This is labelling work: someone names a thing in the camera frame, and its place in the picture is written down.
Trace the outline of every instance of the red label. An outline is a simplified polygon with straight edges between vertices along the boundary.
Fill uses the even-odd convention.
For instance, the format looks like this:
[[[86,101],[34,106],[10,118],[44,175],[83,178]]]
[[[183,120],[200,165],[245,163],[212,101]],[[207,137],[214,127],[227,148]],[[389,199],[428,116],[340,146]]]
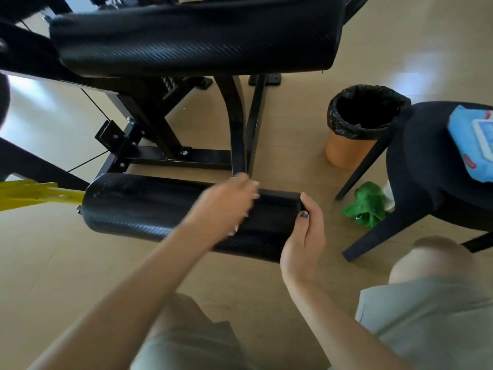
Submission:
[[[468,155],[464,154],[462,158],[464,159],[464,162],[467,164],[467,166],[469,166],[470,168],[475,169],[477,167],[476,164],[472,162],[472,160],[469,158]]]

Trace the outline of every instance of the forearm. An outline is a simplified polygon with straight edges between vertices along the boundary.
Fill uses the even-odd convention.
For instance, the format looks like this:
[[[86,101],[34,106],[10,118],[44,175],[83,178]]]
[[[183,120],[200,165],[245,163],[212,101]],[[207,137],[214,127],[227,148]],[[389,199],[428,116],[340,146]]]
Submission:
[[[330,363],[340,370],[410,370],[365,327],[341,311],[316,283],[287,283]]]
[[[193,230],[177,228],[30,370],[128,369],[166,298],[210,247]]]

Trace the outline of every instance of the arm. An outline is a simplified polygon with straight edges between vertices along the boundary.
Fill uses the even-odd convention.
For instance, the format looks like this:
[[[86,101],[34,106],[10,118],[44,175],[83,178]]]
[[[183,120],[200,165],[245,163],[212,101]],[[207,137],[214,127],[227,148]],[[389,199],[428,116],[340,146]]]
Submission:
[[[309,215],[300,213],[281,255],[289,294],[330,363],[340,370],[410,370],[411,367],[365,327],[341,311],[317,285],[317,260],[325,245],[324,218],[302,194]]]
[[[166,299],[195,263],[243,220],[257,186],[241,174],[206,190],[139,268],[29,369],[128,369]]]

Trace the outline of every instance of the orange trash can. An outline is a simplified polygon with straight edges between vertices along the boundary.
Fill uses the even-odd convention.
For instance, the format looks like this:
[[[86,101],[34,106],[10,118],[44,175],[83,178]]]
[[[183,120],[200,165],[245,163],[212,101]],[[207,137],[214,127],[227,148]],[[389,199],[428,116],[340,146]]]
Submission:
[[[338,93],[329,104],[325,147],[329,162],[354,170],[392,119],[411,100],[384,86],[359,84]]]

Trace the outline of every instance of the hand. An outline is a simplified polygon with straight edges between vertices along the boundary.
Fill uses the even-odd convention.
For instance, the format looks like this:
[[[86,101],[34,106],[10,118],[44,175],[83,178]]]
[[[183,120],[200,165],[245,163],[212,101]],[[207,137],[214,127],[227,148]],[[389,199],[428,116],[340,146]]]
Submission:
[[[192,226],[205,236],[210,246],[234,232],[248,216],[254,199],[258,196],[257,181],[245,173],[239,173],[223,183],[206,189],[183,219],[182,225]]]
[[[287,286],[315,280],[317,261],[325,245],[322,209],[306,193],[301,194],[301,202],[307,211],[299,213],[280,256],[282,279]]]

